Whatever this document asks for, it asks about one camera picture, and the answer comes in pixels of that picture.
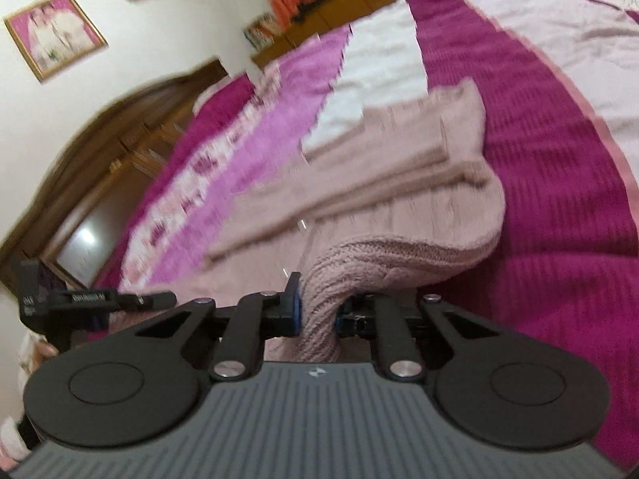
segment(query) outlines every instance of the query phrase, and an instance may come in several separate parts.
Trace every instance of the wall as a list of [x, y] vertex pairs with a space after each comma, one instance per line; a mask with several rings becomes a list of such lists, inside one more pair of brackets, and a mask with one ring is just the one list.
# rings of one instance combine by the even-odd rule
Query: wall
[[[34, 0], [0, 0], [0, 16]], [[217, 56], [233, 74], [256, 68], [242, 27], [260, 0], [76, 0], [109, 43], [40, 84], [0, 25], [0, 238], [64, 146], [98, 110], [149, 82]], [[14, 299], [0, 291], [0, 419], [19, 409]]]

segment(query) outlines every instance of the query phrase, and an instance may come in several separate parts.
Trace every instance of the knitted garment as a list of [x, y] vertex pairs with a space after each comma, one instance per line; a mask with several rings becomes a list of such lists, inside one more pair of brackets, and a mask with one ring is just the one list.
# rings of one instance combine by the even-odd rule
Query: knitted garment
[[[484, 123], [470, 79], [364, 110], [360, 124], [309, 161], [300, 156], [244, 193], [209, 265], [169, 288], [180, 302], [208, 296], [224, 307], [283, 289], [290, 272], [301, 271], [302, 334], [270, 341], [266, 357], [336, 360], [333, 321], [349, 295], [439, 282], [496, 246], [505, 202], [481, 155]], [[143, 318], [114, 317], [111, 329]]]

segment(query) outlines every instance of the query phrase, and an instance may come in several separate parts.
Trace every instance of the wooden headboard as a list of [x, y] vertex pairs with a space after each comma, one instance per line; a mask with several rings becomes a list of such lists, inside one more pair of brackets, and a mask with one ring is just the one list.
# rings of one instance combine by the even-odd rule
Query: wooden headboard
[[0, 247], [0, 279], [9, 290], [17, 294], [15, 267], [31, 258], [73, 287], [90, 287], [183, 135], [197, 96], [226, 75], [214, 59], [128, 95], [85, 127]]

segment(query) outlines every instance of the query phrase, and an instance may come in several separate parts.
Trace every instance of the white logo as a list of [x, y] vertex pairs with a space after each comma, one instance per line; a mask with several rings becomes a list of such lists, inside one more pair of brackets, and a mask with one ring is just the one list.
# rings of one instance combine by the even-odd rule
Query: white logo
[[309, 371], [309, 375], [313, 378], [322, 378], [326, 374], [326, 370], [321, 367], [314, 367]]

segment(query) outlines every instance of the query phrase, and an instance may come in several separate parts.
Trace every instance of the pink trim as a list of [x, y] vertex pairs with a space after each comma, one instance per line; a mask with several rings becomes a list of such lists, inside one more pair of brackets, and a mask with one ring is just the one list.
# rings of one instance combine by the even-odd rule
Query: pink trim
[[520, 36], [520, 34], [517, 34], [517, 32], [513, 31], [512, 29], [503, 27], [496, 19], [489, 18], [468, 0], [461, 1], [464, 2], [468, 7], [473, 9], [475, 12], [477, 12], [477, 14], [483, 19], [487, 20], [487, 22], [491, 23], [491, 25], [493, 25], [496, 30], [501, 30], [513, 40], [522, 43], [523, 46], [527, 50], [530, 50], [533, 54], [535, 54], [539, 58], [539, 60], [550, 69], [557, 80], [561, 82], [561, 84], [563, 84], [563, 86], [566, 88], [566, 91], [568, 91], [568, 94], [573, 98], [575, 104], [577, 104], [584, 116], [587, 117], [587, 119], [589, 119], [589, 121], [592, 123], [592, 126], [597, 131], [597, 135], [599, 136], [601, 143], [608, 151], [608, 154], [615, 164], [617, 171], [619, 171], [619, 176], [621, 176], [621, 180], [624, 183], [625, 193], [628, 199], [628, 208], [630, 209], [630, 215], [635, 222], [635, 228], [638, 231], [639, 238], [639, 186], [637, 185], [637, 180], [635, 179], [635, 176], [630, 169], [630, 164], [626, 160], [624, 153], [621, 151], [621, 148], [617, 145], [617, 142], [615, 142], [615, 139], [612, 137], [608, 124], [606, 124], [606, 121], [603, 120], [603, 117], [597, 114], [594, 108], [592, 108], [592, 105], [589, 103], [588, 99], [586, 99], [586, 97], [584, 97], [584, 95], [574, 85], [572, 79], [570, 79], [570, 77], [568, 77], [561, 70], [560, 67], [558, 67], [553, 61], [551, 61], [541, 48], [531, 43], [527, 38]]

